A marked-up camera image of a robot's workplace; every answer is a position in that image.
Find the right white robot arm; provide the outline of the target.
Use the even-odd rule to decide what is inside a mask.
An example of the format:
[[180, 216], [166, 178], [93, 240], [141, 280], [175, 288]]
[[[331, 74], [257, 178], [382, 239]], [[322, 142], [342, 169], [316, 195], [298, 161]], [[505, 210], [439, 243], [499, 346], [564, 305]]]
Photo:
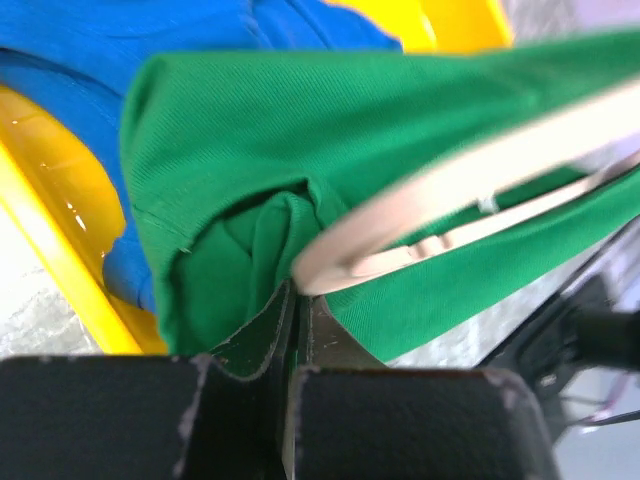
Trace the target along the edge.
[[639, 219], [581, 265], [479, 363], [518, 374], [554, 439], [569, 427], [561, 391], [582, 370], [639, 370]]

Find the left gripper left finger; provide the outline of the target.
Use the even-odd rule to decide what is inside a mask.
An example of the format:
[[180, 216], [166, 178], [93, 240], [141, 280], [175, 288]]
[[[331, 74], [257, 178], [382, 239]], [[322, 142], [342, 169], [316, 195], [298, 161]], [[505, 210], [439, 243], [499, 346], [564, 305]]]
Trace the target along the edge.
[[5, 479], [281, 479], [295, 291], [195, 356], [1, 363]]

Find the green tank top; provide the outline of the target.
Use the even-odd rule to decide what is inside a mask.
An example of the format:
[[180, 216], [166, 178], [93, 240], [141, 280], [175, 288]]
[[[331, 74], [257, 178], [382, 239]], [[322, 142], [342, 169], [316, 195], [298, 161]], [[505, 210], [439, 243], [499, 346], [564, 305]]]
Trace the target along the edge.
[[[121, 164], [172, 354], [248, 323], [322, 230], [420, 167], [639, 74], [639, 28], [473, 56], [201, 52], [153, 57]], [[386, 362], [639, 214], [639, 171], [524, 225], [327, 295]]]

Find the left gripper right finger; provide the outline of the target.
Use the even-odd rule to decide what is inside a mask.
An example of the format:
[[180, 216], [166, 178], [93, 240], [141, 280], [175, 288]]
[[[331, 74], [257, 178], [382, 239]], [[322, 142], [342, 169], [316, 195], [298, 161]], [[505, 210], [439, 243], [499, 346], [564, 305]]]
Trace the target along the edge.
[[388, 368], [302, 299], [284, 430], [291, 479], [556, 479], [541, 408], [496, 368]]

